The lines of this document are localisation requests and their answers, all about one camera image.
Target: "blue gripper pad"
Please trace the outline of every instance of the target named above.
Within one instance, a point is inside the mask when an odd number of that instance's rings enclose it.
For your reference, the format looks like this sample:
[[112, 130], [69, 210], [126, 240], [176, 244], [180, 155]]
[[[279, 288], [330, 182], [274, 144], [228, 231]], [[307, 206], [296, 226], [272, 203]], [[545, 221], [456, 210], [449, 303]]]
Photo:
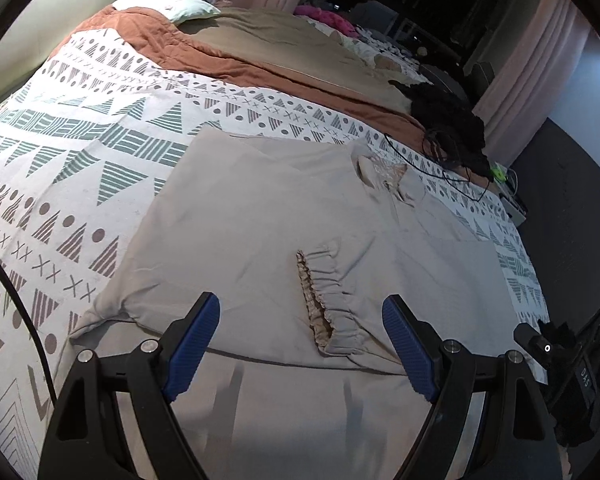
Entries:
[[402, 362], [411, 386], [423, 394], [429, 402], [438, 398], [438, 388], [434, 382], [433, 362], [422, 347], [411, 325], [404, 319], [400, 309], [391, 297], [382, 303], [382, 324]]
[[169, 375], [162, 389], [169, 402], [189, 389], [219, 323], [220, 302], [215, 294], [210, 294], [169, 361]]

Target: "pink blanket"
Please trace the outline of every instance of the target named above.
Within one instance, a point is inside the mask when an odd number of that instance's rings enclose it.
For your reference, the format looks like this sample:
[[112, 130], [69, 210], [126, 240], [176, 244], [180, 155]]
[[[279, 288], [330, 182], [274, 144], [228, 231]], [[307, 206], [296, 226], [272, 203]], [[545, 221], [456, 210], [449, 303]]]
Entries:
[[329, 25], [331, 28], [335, 28], [345, 36], [350, 38], [357, 38], [358, 33], [356, 29], [342, 16], [337, 15], [335, 12], [329, 10], [318, 9], [311, 5], [300, 5], [294, 10], [296, 16], [308, 16], [312, 20]]

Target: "white pillow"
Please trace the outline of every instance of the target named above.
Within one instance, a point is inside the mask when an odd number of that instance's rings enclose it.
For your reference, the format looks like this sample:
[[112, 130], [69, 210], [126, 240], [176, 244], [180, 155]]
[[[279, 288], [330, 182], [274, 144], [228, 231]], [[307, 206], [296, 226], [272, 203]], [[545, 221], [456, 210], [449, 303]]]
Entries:
[[199, 18], [210, 18], [220, 10], [203, 0], [116, 0], [112, 5], [117, 10], [131, 7], [146, 7], [157, 10], [175, 25]]

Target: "gray floor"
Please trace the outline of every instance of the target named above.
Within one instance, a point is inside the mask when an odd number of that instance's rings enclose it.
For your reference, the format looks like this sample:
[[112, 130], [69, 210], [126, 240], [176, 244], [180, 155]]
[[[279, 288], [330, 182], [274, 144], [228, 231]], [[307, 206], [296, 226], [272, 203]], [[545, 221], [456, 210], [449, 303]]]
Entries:
[[[550, 120], [513, 164], [528, 208], [520, 226], [552, 321], [574, 330], [600, 307], [600, 168]], [[574, 478], [600, 448], [600, 432], [570, 450]]]

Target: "green object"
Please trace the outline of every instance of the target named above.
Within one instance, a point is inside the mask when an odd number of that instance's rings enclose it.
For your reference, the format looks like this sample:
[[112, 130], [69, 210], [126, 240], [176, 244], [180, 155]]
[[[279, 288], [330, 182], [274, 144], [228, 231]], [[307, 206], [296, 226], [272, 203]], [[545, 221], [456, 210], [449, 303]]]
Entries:
[[505, 183], [507, 181], [507, 173], [502, 169], [502, 166], [497, 164], [495, 168], [491, 168], [491, 173], [493, 173], [493, 177], [501, 183]]

